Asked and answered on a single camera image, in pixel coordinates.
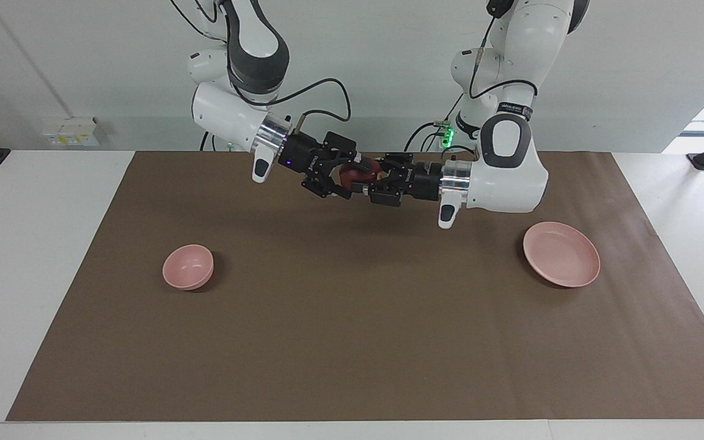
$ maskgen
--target green led light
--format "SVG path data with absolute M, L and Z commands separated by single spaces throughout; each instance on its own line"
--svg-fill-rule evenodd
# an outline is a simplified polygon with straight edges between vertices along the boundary
M 452 139 L 455 137 L 455 129 L 448 128 L 444 133 L 444 139 L 442 139 L 442 147 L 450 148 L 452 147 Z

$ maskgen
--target black cable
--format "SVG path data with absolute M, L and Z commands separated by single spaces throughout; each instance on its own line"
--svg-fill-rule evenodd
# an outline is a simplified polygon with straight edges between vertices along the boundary
M 477 153 L 475 153 L 475 151 L 472 150 L 471 148 L 461 147 L 461 145 L 453 145 L 452 147 L 447 148 L 447 150 L 442 151 L 442 156 L 441 156 L 442 160 L 444 159 L 444 154 L 450 150 L 464 150 L 469 153 L 472 153 L 474 155 L 474 158 L 477 159 Z
M 488 30 L 485 31 L 485 36 L 483 37 L 483 42 L 480 43 L 480 48 L 477 50 L 477 59 L 474 61 L 474 70 L 472 71 L 472 81 L 469 82 L 469 95 L 474 93 L 474 78 L 477 78 L 477 70 L 480 69 L 480 61 L 482 61 L 480 57 L 480 51 L 485 50 L 485 45 L 488 42 L 488 36 L 491 34 L 491 29 L 494 27 L 494 22 L 496 21 L 496 17 L 491 19 L 491 24 L 488 25 Z
M 205 141 L 208 139 L 208 132 L 206 131 L 206 134 L 203 134 L 203 141 L 200 142 L 200 151 L 205 150 Z
M 422 140 L 422 145 L 420 145 L 420 153 L 425 152 L 425 143 L 428 142 L 428 139 L 432 139 L 432 138 L 436 139 L 436 138 L 442 137 L 442 136 L 443 136 L 443 134 L 439 134 L 438 132 L 428 134 L 428 136 L 426 136 L 425 139 Z
M 450 115 L 452 114 L 452 112 L 455 111 L 455 108 L 457 108 L 458 103 L 461 102 L 462 98 L 463 98 L 463 93 L 461 93 L 460 97 L 458 97 L 458 99 L 455 100 L 455 104 L 453 104 L 452 109 L 450 109 L 450 111 L 447 112 L 447 116 L 444 117 L 444 120 L 447 120 L 450 117 Z
M 203 12 L 203 15 L 204 15 L 204 17 L 206 17 L 206 20 L 208 20 L 209 22 L 212 22 L 212 23 L 217 22 L 217 20 L 219 19 L 219 6 L 218 6 L 216 0 L 213 0 L 213 18 L 210 18 L 210 16 L 208 16 L 208 12 L 205 12 L 205 9 L 200 4 L 200 0 L 195 0 L 195 5 L 197 5 L 197 8 L 201 12 Z
M 175 10 L 178 11 L 179 14 L 181 14 L 181 17 L 184 18 L 184 21 L 186 21 L 186 22 L 195 30 L 195 32 L 197 32 L 198 34 L 200 34 L 200 35 L 206 37 L 206 39 L 216 40 L 216 41 L 219 41 L 219 42 L 225 42 L 225 41 L 224 41 L 223 39 L 221 39 L 221 38 L 212 37 L 212 36 L 210 36 L 210 35 L 204 33 L 203 31 L 199 30 L 199 29 L 195 26 L 195 23 L 192 23 L 192 20 L 188 19 L 188 17 L 184 14 L 184 11 L 181 11 L 181 8 L 179 8 L 178 5 L 176 5 L 175 0 L 170 0 L 170 3 L 172 3 L 173 8 L 175 8 Z
M 500 83 L 496 84 L 496 86 L 487 87 L 487 89 L 481 91 L 480 94 L 473 95 L 473 97 L 471 97 L 471 98 L 473 100 L 476 100 L 478 97 L 485 95 L 487 92 L 490 92 L 491 90 L 498 89 L 498 87 L 501 87 L 501 86 L 508 86 L 509 84 L 525 84 L 526 86 L 531 86 L 531 88 L 534 89 L 534 96 L 535 97 L 540 94 L 540 91 L 539 91 L 539 89 L 537 89 L 536 84 L 532 83 L 531 81 L 526 81 L 525 79 L 511 79 L 509 81 L 500 82 Z
M 251 106 L 258 106 L 258 108 L 265 108 L 266 106 L 274 106 L 276 104 L 284 103 L 288 100 L 291 100 L 292 98 L 298 97 L 298 95 L 302 95 L 305 92 L 308 92 L 310 89 L 313 89 L 314 87 L 321 86 L 324 83 L 336 83 L 341 87 L 341 91 L 344 94 L 344 100 L 346 100 L 346 117 L 341 117 L 334 112 L 329 112 L 329 111 L 324 111 L 323 109 L 313 109 L 312 111 L 307 111 L 304 113 L 304 116 L 307 116 L 309 114 L 324 114 L 330 117 L 335 117 L 335 119 L 340 120 L 341 122 L 349 122 L 350 118 L 352 118 L 352 103 L 350 102 L 350 95 L 347 92 L 347 88 L 344 87 L 344 84 L 341 83 L 336 78 L 325 78 L 317 81 L 316 83 L 311 84 L 310 86 L 303 87 L 301 90 L 298 90 L 297 92 L 294 92 L 291 95 L 286 95 L 284 98 L 279 98 L 278 100 L 273 100 L 269 101 L 267 103 L 258 103 L 255 101 L 250 100 L 249 98 L 244 97 L 243 93 L 241 93 L 240 89 L 238 89 L 238 86 L 235 86 L 233 84 L 233 89 L 235 89 L 235 92 L 238 93 L 238 96 L 243 100 L 244 103 L 247 103 Z
M 409 137 L 409 140 L 406 142 L 406 147 L 403 148 L 403 153 L 406 153 L 407 151 L 409 151 L 409 145 L 411 145 L 411 141 L 413 141 L 414 138 L 417 137 L 417 134 L 419 134 L 420 131 L 423 131 L 428 127 L 433 127 L 433 122 L 423 123 L 423 125 L 420 125 L 420 127 L 418 127 L 417 130 L 414 130 L 414 133 L 411 134 L 411 136 Z

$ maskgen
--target pink bowl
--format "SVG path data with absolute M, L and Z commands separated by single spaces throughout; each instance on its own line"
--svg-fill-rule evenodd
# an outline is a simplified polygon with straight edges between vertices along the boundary
M 180 290 L 203 287 L 213 275 L 213 254 L 199 244 L 187 244 L 173 251 L 162 266 L 162 277 Z
M 523 238 L 523 250 L 538 274 L 563 287 L 584 287 L 601 270 L 599 253 L 589 238 L 571 226 L 537 223 Z

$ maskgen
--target electrical outlet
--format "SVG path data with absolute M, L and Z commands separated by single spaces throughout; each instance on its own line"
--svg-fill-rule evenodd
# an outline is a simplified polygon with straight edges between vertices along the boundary
M 42 137 L 53 147 L 99 147 L 94 136 L 96 129 L 93 117 L 50 119 L 42 129 Z

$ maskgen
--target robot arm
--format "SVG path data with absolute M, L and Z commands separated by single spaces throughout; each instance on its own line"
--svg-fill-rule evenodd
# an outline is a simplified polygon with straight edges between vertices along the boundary
M 498 212 L 530 212 L 542 200 L 548 172 L 537 155 L 529 125 L 532 106 L 567 33 L 573 30 L 572 25 L 578 25 L 588 3 L 489 2 L 488 10 L 494 16 L 492 48 L 482 54 L 460 52 L 453 60 L 453 78 L 464 95 L 452 128 L 458 145 L 475 149 L 480 159 L 444 165 L 444 175 L 452 185 L 442 185 L 441 189 L 442 228 L 452 226 L 464 205 Z M 476 59 L 480 59 L 480 69 L 472 86 Z M 506 86 L 483 93 L 501 83 Z
M 229 44 L 190 57 L 189 73 L 198 83 L 192 117 L 216 136 L 249 148 L 257 183 L 268 178 L 279 159 L 279 164 L 304 173 L 302 185 L 320 197 L 364 193 L 373 203 L 388 206 L 400 206 L 404 195 L 438 200 L 443 229 L 452 227 L 463 206 L 529 212 L 540 203 L 548 182 L 529 125 L 531 107 L 587 3 L 489 0 L 492 48 L 460 52 L 452 67 L 464 93 L 450 128 L 458 145 L 477 152 L 477 161 L 413 164 L 408 153 L 374 161 L 338 134 L 328 133 L 320 143 L 307 134 L 290 133 L 291 123 L 272 114 L 268 105 L 279 93 L 290 54 L 258 0 L 219 3 Z M 477 79 L 471 84 L 473 72 Z M 331 178 L 340 165 L 342 185 Z
M 198 84 L 192 117 L 210 133 L 249 149 L 254 154 L 252 179 L 263 183 L 291 128 L 265 105 L 279 94 L 290 50 L 258 0 L 223 0 L 219 6 L 227 22 L 227 44 L 194 53 L 188 61 L 189 75 Z

